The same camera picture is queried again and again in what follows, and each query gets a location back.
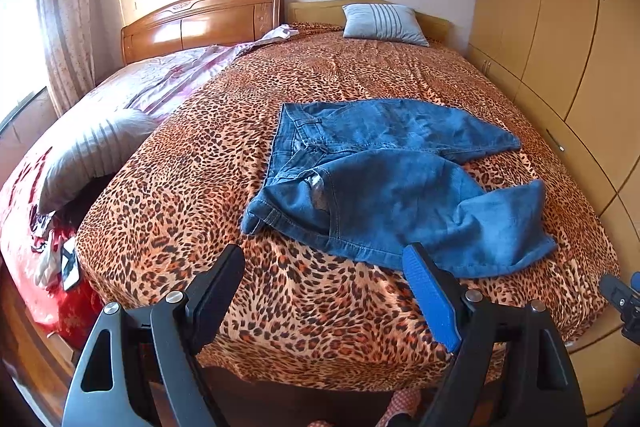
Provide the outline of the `blue denim pants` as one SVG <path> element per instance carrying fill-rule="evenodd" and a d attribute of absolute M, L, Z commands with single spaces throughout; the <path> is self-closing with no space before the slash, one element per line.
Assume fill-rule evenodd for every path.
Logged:
<path fill-rule="evenodd" d="M 241 229 L 391 270 L 419 243 L 456 277 L 508 275 L 555 247 L 544 184 L 486 191 L 465 165 L 520 146 L 465 110 L 408 98 L 284 104 Z"/>

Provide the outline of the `red floral blanket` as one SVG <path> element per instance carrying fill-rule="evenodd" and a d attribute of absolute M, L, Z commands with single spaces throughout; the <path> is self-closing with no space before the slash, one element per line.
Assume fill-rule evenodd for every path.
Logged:
<path fill-rule="evenodd" d="M 57 217 L 36 215 L 39 184 L 48 170 L 50 150 L 33 146 L 2 186 L 1 254 L 34 322 L 80 350 L 102 309 L 101 298 L 86 280 L 68 291 L 58 277 L 46 286 L 36 283 L 48 239 L 37 234 L 39 229 L 47 225 L 46 234 L 52 235 L 58 246 L 75 234 L 73 227 Z"/>

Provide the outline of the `leopard print bedspread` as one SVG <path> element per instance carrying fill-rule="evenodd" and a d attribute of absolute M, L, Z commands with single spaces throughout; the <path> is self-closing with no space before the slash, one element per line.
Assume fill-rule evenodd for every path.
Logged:
<path fill-rule="evenodd" d="M 448 359 L 397 272 L 340 260 L 267 232 L 240 232 L 286 102 L 418 98 L 467 110 L 522 141 L 466 165 L 488 190 L 541 180 L 544 228 L 558 247 L 520 273 L 475 287 L 507 305 L 542 300 L 564 339 L 603 312 L 614 247 L 578 185 L 523 114 L 441 44 L 346 39 L 305 26 L 210 77 L 128 160 L 82 221 L 80 261 L 106 300 L 154 303 L 209 268 L 224 246 L 245 255 L 243 282 L 216 339 L 198 355 L 247 381 L 389 391 L 435 384 Z"/>

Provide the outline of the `grey striped pillow left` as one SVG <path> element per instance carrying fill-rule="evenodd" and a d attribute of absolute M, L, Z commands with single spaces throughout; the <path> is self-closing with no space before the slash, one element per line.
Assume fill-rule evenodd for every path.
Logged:
<path fill-rule="evenodd" d="M 40 184 L 38 212 L 61 210 L 94 179 L 114 174 L 157 128 L 158 121 L 133 108 L 82 117 L 78 129 L 53 149 Z"/>

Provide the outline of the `light wooden wardrobe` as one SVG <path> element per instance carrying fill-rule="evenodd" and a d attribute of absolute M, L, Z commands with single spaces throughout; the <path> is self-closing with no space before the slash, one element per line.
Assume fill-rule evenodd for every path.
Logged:
<path fill-rule="evenodd" d="M 639 268 L 639 0 L 475 0 L 469 57 L 535 127 L 560 181 L 563 303 Z"/>

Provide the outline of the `pink floral quilt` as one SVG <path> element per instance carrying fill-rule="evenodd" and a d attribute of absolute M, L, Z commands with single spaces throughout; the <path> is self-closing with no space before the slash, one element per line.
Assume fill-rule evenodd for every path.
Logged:
<path fill-rule="evenodd" d="M 82 132 L 123 110 L 136 110 L 160 124 L 204 83 L 214 79 L 238 58 L 263 46 L 280 44 L 298 34 L 282 24 L 256 41 L 234 46 L 202 46 L 147 58 L 119 69 L 58 118 L 26 153 L 35 164 L 62 155 Z"/>

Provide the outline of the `grey striped pillow at headboard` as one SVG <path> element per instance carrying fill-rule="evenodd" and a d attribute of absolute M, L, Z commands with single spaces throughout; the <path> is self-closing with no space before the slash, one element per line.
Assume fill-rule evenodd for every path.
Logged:
<path fill-rule="evenodd" d="M 353 3 L 344 5 L 343 12 L 345 38 L 430 46 L 416 19 L 416 12 L 403 4 Z"/>

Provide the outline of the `light wooden headboard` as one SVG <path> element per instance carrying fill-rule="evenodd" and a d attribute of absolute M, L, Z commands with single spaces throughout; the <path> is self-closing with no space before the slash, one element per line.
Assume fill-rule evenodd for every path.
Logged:
<path fill-rule="evenodd" d="M 325 24 L 344 27 L 346 16 L 344 5 L 356 3 L 388 4 L 385 0 L 329 0 L 314 2 L 290 2 L 285 11 L 287 23 Z M 427 15 L 416 11 L 416 21 L 420 25 L 428 41 L 446 43 L 452 23 L 444 18 Z"/>

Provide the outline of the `floral curtain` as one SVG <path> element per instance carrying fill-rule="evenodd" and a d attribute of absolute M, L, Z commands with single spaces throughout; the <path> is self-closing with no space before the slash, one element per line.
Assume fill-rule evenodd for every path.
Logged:
<path fill-rule="evenodd" d="M 47 90 L 58 116 L 96 87 L 90 0 L 36 0 Z"/>

